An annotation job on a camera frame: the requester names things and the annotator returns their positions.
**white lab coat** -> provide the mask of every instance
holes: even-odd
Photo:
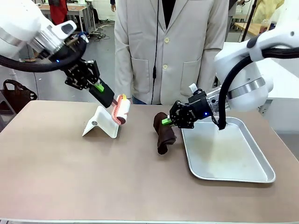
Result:
[[[153,104],[187,102],[189,85],[209,90],[214,57],[222,49],[228,0],[176,0],[166,29],[159,9],[157,78]],[[116,93],[150,104],[155,64],[158,0],[120,0],[115,23]]]

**brown cloth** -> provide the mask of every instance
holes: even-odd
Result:
[[[158,153],[164,155],[167,153],[167,145],[173,145],[176,142],[172,127],[162,125],[162,120],[167,118],[165,113],[158,113],[154,118],[154,128],[158,134]]]

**lint roller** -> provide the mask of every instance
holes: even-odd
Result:
[[[119,95],[116,101],[117,104],[114,105],[111,116],[116,124],[123,125],[127,122],[131,102],[126,95]]]

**table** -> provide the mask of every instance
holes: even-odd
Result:
[[[48,4],[43,4],[41,7],[39,7],[41,12],[48,17],[48,19],[51,20],[50,17],[50,6]],[[82,24],[82,18],[84,17],[84,25],[85,25],[85,30],[88,33],[91,33],[92,31],[94,31],[96,29],[95,26],[95,21],[94,21],[94,16],[91,19],[90,17],[90,12],[89,12],[89,7],[86,6],[74,6],[74,5],[68,5],[68,15],[71,16],[78,16],[79,17],[79,22],[80,22],[80,27],[81,27],[81,31],[83,32],[83,24]]]
[[[238,20],[245,20],[247,18],[247,14],[244,13],[236,13],[233,16],[234,19],[238,19]]]
[[[240,29],[245,29],[247,26],[246,22],[236,22],[235,25]],[[251,23],[249,25],[248,33],[253,36],[257,36],[260,33],[261,24]]]
[[[98,104],[32,101],[0,133],[0,215],[22,220],[292,222],[299,163],[257,112],[247,125],[276,172],[272,185],[213,182],[188,168],[182,135],[157,154],[153,118],[169,106],[133,105],[117,139],[81,137]]]

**black cable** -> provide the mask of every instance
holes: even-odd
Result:
[[[246,22],[246,20],[247,20],[248,15],[249,15],[249,9],[248,9],[248,12],[247,12],[247,15],[246,15],[246,18],[245,18],[245,22]],[[241,29],[241,33],[240,33],[240,36],[239,36],[239,38],[238,38],[238,41],[239,41],[239,39],[240,39],[240,37],[241,37],[241,35],[242,35],[243,28],[244,28],[244,27],[242,27],[242,29]]]
[[[248,22],[247,22],[246,28],[244,30],[244,34],[243,34],[241,42],[243,42],[245,40],[245,37],[247,35],[248,29],[249,29],[249,26],[251,24],[251,20],[252,20],[253,14],[254,14],[254,10],[256,9],[256,4],[257,4],[257,0],[254,0],[253,5],[252,5],[252,10],[250,12],[250,16],[248,18]]]
[[[279,59],[293,59],[299,58],[299,48],[292,48],[292,49],[265,49],[262,50],[262,55],[264,58],[279,58]],[[252,60],[250,56],[245,57],[242,59],[227,75],[225,78],[220,93],[219,93],[219,120],[218,122],[214,122],[220,130],[223,130],[226,126],[226,111],[225,111],[225,103],[226,97],[228,94],[228,90],[230,85],[232,84],[234,78],[239,74],[239,72],[245,68],[247,65],[251,64]]]
[[[155,79],[157,77],[157,68],[156,68],[156,63],[157,63],[157,51],[158,51],[158,28],[159,28],[159,8],[160,8],[160,0],[158,0],[158,10],[157,10],[157,35],[156,35],[156,54],[155,54],[155,65],[153,68],[153,93],[151,96],[151,105],[153,104],[153,99],[154,99],[154,90],[155,90]]]
[[[292,48],[292,49],[278,49],[272,48],[263,50],[263,57],[264,58],[279,58],[279,59],[293,59],[299,57],[299,48]]]
[[[77,51],[67,59],[61,60],[55,63],[48,64],[27,64],[12,60],[10,58],[0,55],[0,65],[25,72],[49,72],[55,70],[62,70],[71,67],[74,65],[81,57],[83,56],[86,50],[87,42],[83,38],[79,38],[79,45]]]
[[[30,55],[29,55],[29,48],[28,48],[28,45],[26,45],[27,47],[27,51],[28,51],[28,59],[29,61],[31,61],[31,58],[30,58]],[[34,79],[36,80],[36,74],[35,72],[33,72],[33,75],[34,75]],[[37,88],[37,80],[36,80],[36,92],[37,92],[37,100],[39,99],[39,94],[38,94],[38,88]]]
[[[103,29],[98,28],[97,32],[99,32],[99,34],[92,34],[92,36],[94,36],[94,37],[91,37],[90,40],[93,40],[95,42],[100,42],[101,40],[109,40],[109,39],[111,39],[110,36],[101,33],[100,30],[103,31]]]
[[[92,13],[92,18],[90,19],[90,22],[92,22],[93,21],[93,10],[94,10],[94,7],[93,7],[93,4],[92,3],[90,3],[90,2],[88,2],[87,1],[87,4],[89,5],[89,7],[91,8],[91,13]]]
[[[219,108],[219,120],[216,124],[219,127],[219,130],[223,130],[226,126],[226,112],[225,112],[225,103],[226,103],[226,97],[228,94],[228,90],[230,88],[230,85],[232,84],[234,78],[239,74],[239,72],[245,68],[247,65],[252,63],[252,60],[250,56],[245,57],[242,59],[235,67],[229,72],[228,76],[225,78],[220,93],[219,93],[219,102],[218,102],[218,108]]]

